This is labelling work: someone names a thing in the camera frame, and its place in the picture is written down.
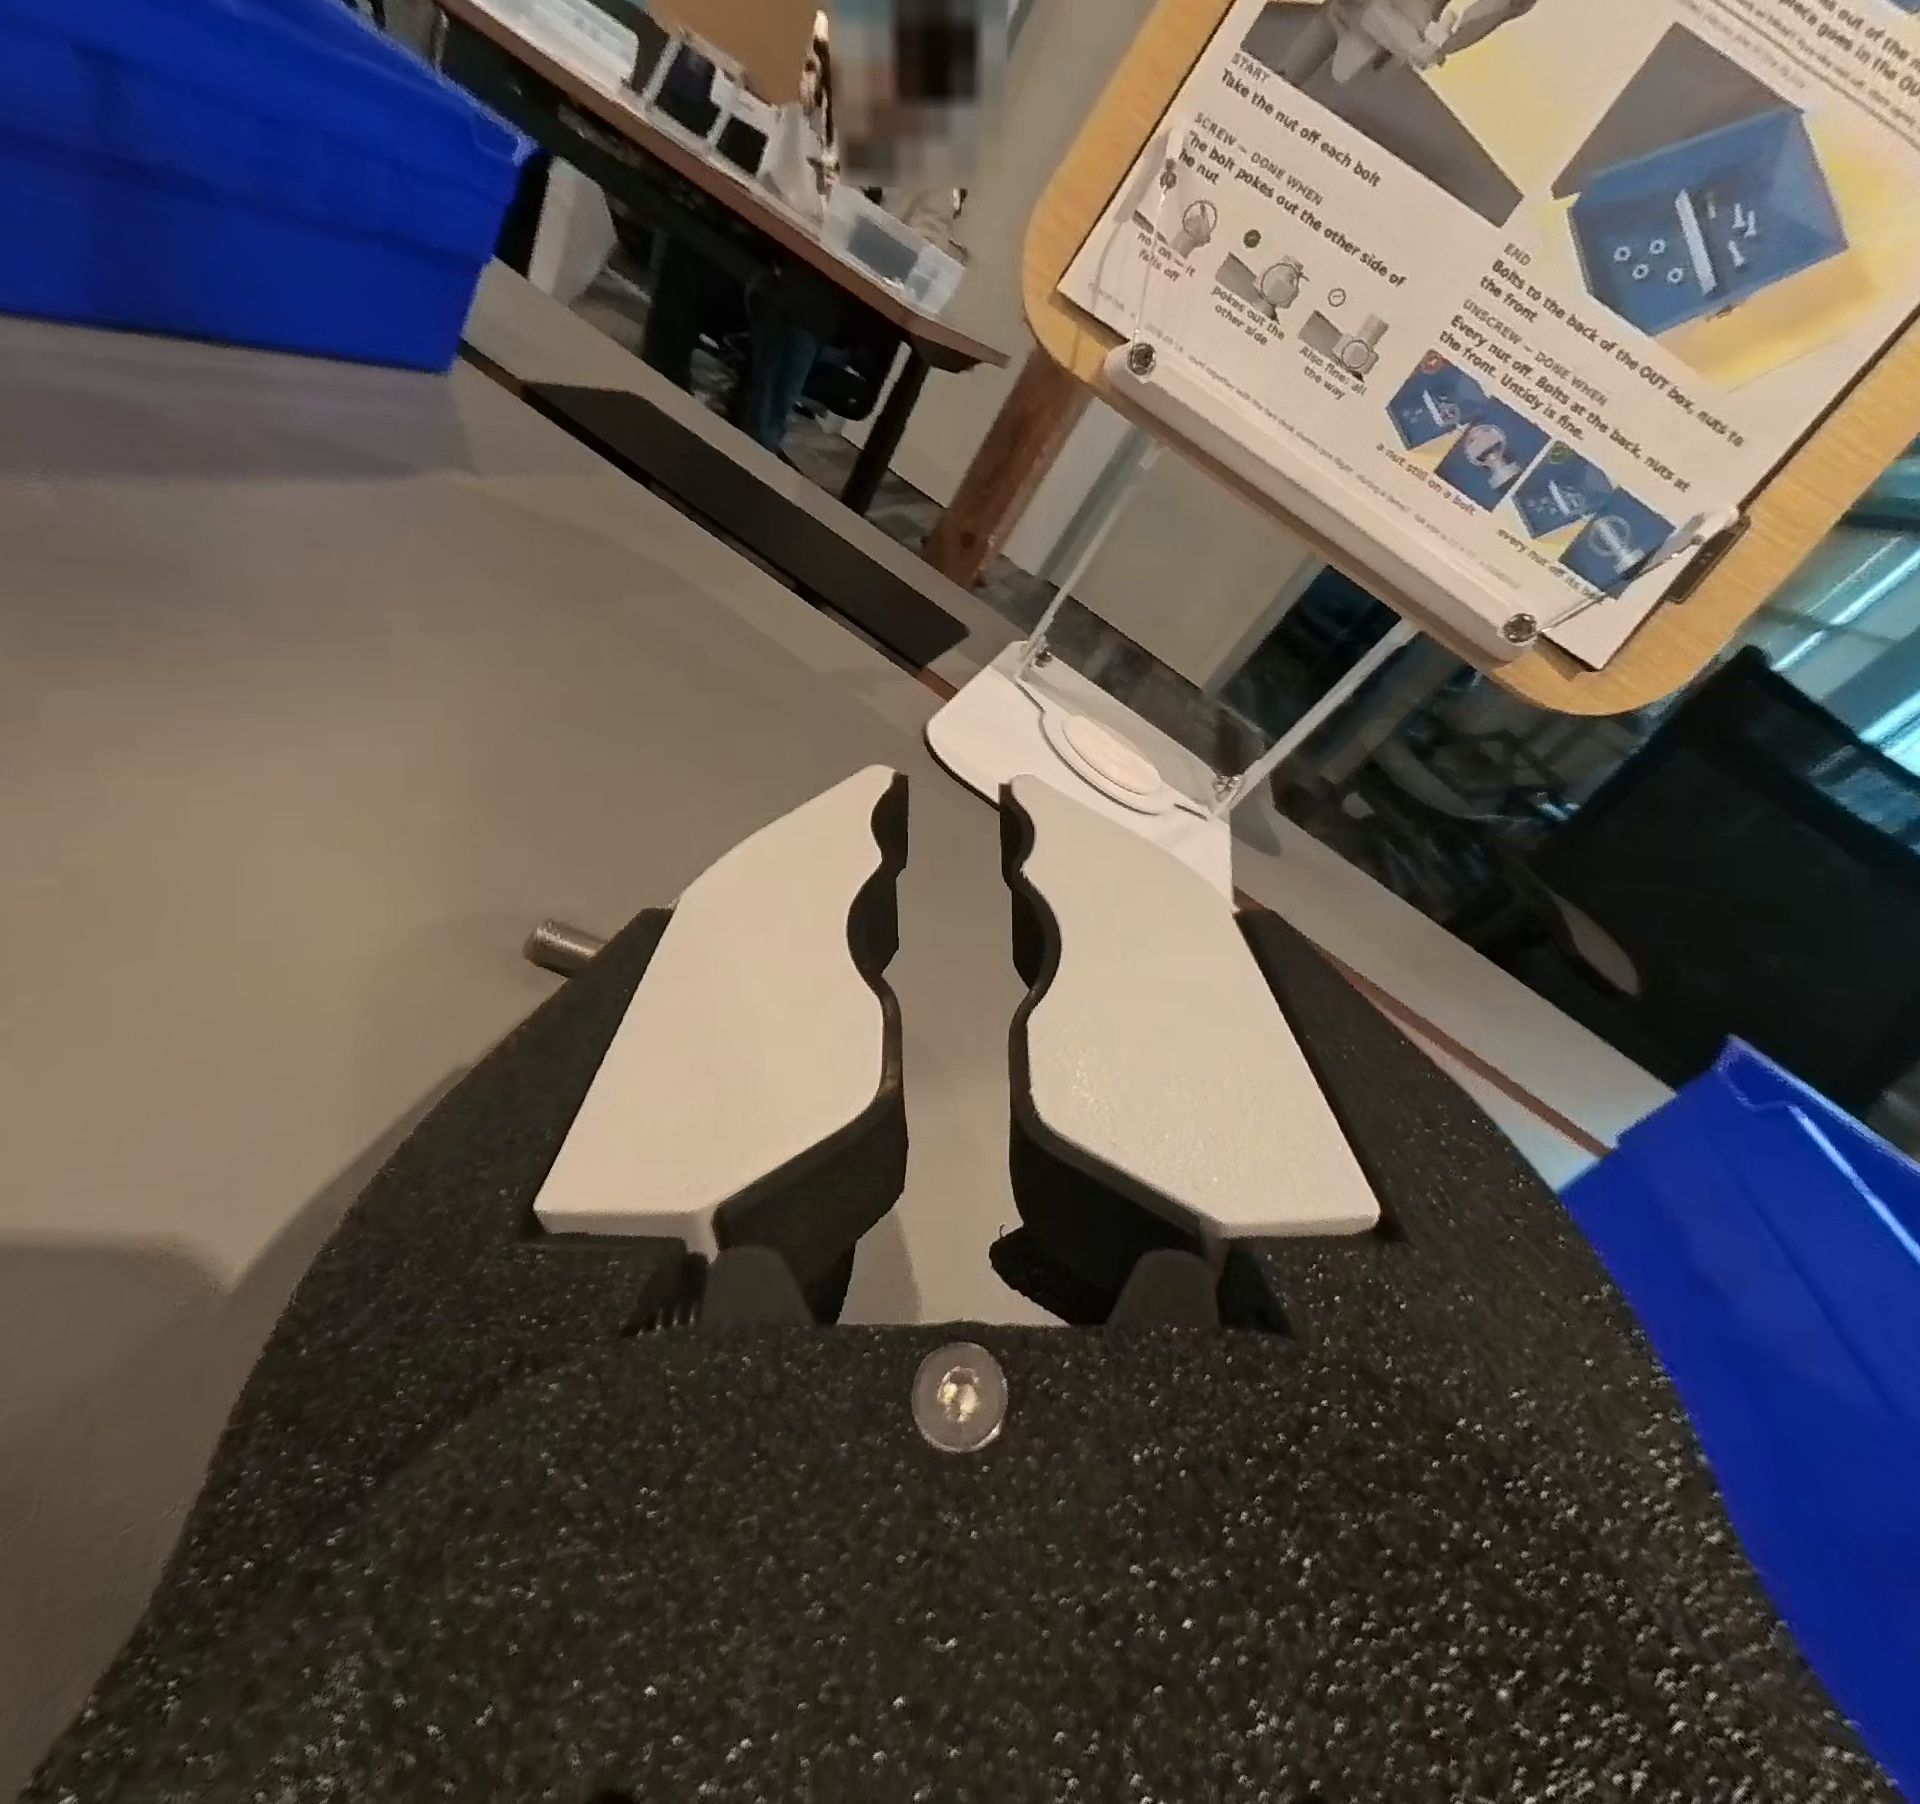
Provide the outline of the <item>wooden post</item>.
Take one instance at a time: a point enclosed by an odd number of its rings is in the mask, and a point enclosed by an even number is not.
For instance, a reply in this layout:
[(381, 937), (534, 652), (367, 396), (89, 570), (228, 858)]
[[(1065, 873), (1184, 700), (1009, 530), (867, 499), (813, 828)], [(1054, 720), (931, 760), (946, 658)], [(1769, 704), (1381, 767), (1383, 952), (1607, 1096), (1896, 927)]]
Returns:
[(1063, 454), (1089, 401), (1087, 385), (1044, 345), (1026, 355), (938, 528), (924, 540), (923, 559), (941, 578), (963, 588), (979, 584), (1044, 476)]

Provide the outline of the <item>white document stand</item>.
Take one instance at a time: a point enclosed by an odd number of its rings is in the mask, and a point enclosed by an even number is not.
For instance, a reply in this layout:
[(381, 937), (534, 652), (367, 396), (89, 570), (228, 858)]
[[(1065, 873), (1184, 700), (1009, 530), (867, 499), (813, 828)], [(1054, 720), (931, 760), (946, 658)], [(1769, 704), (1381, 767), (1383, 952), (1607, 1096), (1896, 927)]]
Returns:
[(1057, 613), (1113, 528), (1113, 502), (1094, 503), (1099, 521), (1035, 629), (957, 691), (931, 720), (926, 744), (990, 803), (1017, 783), (1040, 783), (1222, 897), (1233, 894), (1238, 810), (1405, 649), (1422, 638), (1450, 643), (1458, 658), (1485, 670), (1547, 643), (1560, 646), (1566, 631), (1590, 631), (1600, 616), (1636, 629), (1675, 588), (1670, 568), (1693, 575), (1742, 528), (1734, 506), (1695, 511), (1659, 548), (1628, 554), (1618, 584), (1571, 603), (1527, 603), (1521, 579), (1493, 575), (1449, 536), (1375, 521), (1353, 473), (1330, 478), (1299, 465), (1245, 400), (1166, 335), (1138, 330), (1113, 347), (1102, 359), (1099, 392), (1142, 422), (1152, 442), (1172, 442), (1204, 469), (1249, 487), (1279, 524), (1317, 532), (1332, 564), (1385, 605), (1388, 625), (1252, 760), (1205, 764), (1049, 645)]

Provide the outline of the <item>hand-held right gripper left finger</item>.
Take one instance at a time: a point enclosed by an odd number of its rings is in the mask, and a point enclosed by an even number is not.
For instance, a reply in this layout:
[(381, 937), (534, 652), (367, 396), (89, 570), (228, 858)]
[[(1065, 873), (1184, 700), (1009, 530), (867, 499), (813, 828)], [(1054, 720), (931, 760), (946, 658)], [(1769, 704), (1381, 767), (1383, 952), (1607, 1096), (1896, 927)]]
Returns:
[(852, 1263), (906, 1180), (908, 791), (864, 767), (682, 892), (534, 1197), (542, 1233), (765, 1248), (801, 1284)]

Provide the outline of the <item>clear plastic box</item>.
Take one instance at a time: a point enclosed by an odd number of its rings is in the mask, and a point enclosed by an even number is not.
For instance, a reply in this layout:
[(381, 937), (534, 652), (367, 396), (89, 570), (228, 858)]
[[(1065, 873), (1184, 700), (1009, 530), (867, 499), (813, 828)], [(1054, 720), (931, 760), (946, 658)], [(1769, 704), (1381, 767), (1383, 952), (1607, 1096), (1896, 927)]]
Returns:
[(946, 244), (910, 229), (856, 190), (833, 193), (824, 240), (853, 268), (924, 315), (946, 311), (966, 272)]

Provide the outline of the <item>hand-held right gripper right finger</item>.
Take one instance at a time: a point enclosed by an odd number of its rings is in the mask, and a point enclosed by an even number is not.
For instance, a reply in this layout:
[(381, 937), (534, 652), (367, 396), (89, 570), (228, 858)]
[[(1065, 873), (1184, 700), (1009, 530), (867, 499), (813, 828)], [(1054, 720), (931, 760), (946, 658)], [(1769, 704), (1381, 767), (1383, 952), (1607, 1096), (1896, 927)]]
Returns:
[(1224, 1274), (1381, 1240), (1381, 1193), (1233, 895), (1035, 776), (997, 799), (1022, 997), (1009, 1263), (1123, 1288), (1155, 1253)]

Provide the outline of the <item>blue plastic bin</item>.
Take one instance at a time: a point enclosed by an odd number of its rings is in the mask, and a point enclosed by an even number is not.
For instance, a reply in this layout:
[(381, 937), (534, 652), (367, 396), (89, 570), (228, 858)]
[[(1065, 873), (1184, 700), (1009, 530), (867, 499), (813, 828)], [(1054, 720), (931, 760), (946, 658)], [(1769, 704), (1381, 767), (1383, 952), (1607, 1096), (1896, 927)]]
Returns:
[(339, 0), (1, 0), (1, 309), (445, 374), (529, 153)]
[(1915, 1164), (1728, 1040), (1560, 1199), (1795, 1646), (1915, 1801)]

